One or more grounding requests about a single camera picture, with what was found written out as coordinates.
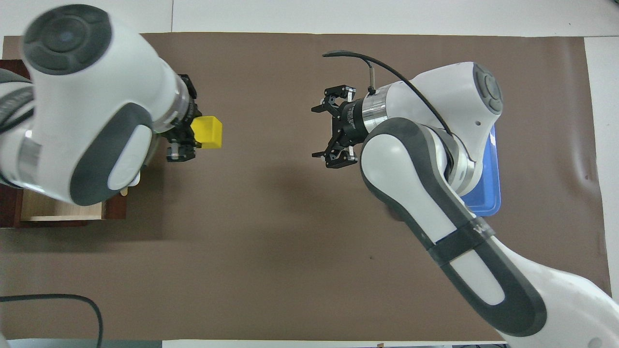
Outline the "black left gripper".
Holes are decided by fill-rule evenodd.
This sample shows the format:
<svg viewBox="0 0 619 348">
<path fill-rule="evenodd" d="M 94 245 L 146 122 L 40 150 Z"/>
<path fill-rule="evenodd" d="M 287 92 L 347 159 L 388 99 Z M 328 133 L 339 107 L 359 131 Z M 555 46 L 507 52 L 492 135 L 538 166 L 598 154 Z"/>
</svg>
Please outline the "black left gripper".
<svg viewBox="0 0 619 348">
<path fill-rule="evenodd" d="M 175 117 L 168 124 L 167 148 L 168 162 L 189 161 L 195 158 L 195 150 L 201 148 L 201 143 L 194 141 L 194 132 L 192 130 L 192 121 L 195 117 L 202 116 L 195 100 L 197 99 L 197 91 L 188 75 L 179 75 L 181 81 L 187 89 L 189 106 L 183 117 Z"/>
</svg>

